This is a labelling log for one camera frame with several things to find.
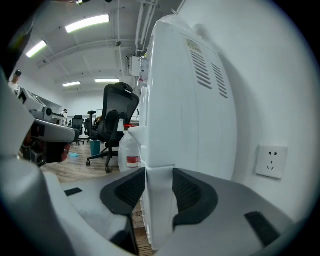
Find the office chair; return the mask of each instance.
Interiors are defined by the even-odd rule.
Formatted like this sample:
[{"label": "office chair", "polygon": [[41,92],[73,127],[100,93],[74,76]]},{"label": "office chair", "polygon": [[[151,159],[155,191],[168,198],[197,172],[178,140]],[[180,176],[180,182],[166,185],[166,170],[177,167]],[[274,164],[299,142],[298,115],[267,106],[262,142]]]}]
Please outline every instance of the office chair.
[{"label": "office chair", "polygon": [[83,139],[84,141],[86,141],[87,143],[89,143],[90,140],[90,136],[89,136],[89,125],[90,125],[90,119],[87,118],[84,123],[84,135],[86,135],[87,137],[85,139]]},{"label": "office chair", "polygon": [[[84,124],[84,119],[82,118],[82,115],[75,115],[74,118],[72,118],[72,125],[71,127],[73,129],[77,129],[79,131],[79,135],[83,134],[83,127],[82,125]],[[75,141],[75,143],[77,143],[78,145],[80,145],[80,142],[82,142],[82,144],[85,144],[85,142],[83,140],[77,139]]]},{"label": "office chair", "polygon": [[[118,131],[120,119],[123,124],[129,124],[130,120],[139,104],[139,98],[133,93],[133,89],[126,83],[118,82],[109,84],[104,88],[103,110],[101,122],[97,131],[89,125],[89,136],[92,140],[99,140],[105,143],[105,149],[98,155],[87,158],[86,165],[90,166],[90,160],[107,157],[105,162],[105,172],[111,172],[109,162],[112,157],[118,157],[117,151],[112,151],[112,147],[119,147],[119,142],[124,136],[123,131]],[[95,111],[89,111],[89,123],[92,124]]]}]

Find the floor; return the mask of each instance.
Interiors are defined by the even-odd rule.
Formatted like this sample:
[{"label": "floor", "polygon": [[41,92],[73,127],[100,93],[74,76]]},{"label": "floor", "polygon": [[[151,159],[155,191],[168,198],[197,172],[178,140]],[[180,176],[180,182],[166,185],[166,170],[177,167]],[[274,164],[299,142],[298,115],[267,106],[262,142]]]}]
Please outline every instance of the floor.
[{"label": "floor", "polygon": [[[101,144],[101,150],[105,148],[105,144]],[[61,163],[48,163],[40,169],[44,172],[55,174],[61,183],[74,182],[96,177],[106,176],[105,163],[106,158],[98,158],[91,160],[91,165],[86,166],[87,157],[91,156],[90,146],[87,142],[83,145],[71,145],[70,152],[78,153],[79,157],[70,158]],[[113,157],[109,164],[112,173],[119,172],[118,158]],[[152,248],[148,242],[146,229],[142,217],[141,204],[137,204],[132,214],[134,233],[139,248],[140,256],[153,255]]]}]

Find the trash bin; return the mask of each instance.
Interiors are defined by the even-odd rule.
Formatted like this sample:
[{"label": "trash bin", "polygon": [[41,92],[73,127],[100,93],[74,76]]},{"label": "trash bin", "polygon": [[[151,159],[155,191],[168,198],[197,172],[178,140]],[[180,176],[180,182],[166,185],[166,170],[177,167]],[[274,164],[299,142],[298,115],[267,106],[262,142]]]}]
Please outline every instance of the trash bin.
[{"label": "trash bin", "polygon": [[90,149],[91,149],[91,156],[99,155],[100,153],[100,140],[90,140]]}]

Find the ceiling light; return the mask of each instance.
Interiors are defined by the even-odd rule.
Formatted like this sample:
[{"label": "ceiling light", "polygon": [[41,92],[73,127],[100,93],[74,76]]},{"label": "ceiling light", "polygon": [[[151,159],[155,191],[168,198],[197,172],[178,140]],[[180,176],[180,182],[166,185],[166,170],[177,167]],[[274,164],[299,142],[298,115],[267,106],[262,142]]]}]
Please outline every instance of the ceiling light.
[{"label": "ceiling light", "polygon": [[96,83],[119,83],[119,79],[94,79]]},{"label": "ceiling light", "polygon": [[67,86],[76,86],[76,85],[81,85],[81,83],[78,81],[78,82],[70,82],[70,83],[65,83],[65,84],[63,84],[64,87],[67,87]]},{"label": "ceiling light", "polygon": [[101,24],[101,23],[107,23],[109,22],[109,15],[101,15],[101,16],[96,16],[96,17],[92,17],[92,18],[86,18],[84,20],[78,21],[76,23],[73,23],[69,26],[66,26],[65,29],[68,33],[71,33],[73,31],[88,27],[88,26],[92,26],[92,25],[96,25],[96,24]]},{"label": "ceiling light", "polygon": [[33,47],[30,51],[28,51],[26,55],[29,58],[31,58],[33,55],[35,55],[37,52],[39,52],[41,49],[43,49],[46,46],[47,46],[46,42],[45,41],[41,41],[35,47]]}]

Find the electrical outlet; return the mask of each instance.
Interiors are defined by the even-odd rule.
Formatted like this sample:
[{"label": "electrical outlet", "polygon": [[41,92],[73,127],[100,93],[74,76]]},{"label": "electrical outlet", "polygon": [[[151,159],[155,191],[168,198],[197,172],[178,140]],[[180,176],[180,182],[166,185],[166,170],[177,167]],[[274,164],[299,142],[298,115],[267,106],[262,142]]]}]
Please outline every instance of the electrical outlet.
[{"label": "electrical outlet", "polygon": [[255,173],[271,178],[282,179],[287,165],[288,146],[260,145]]}]

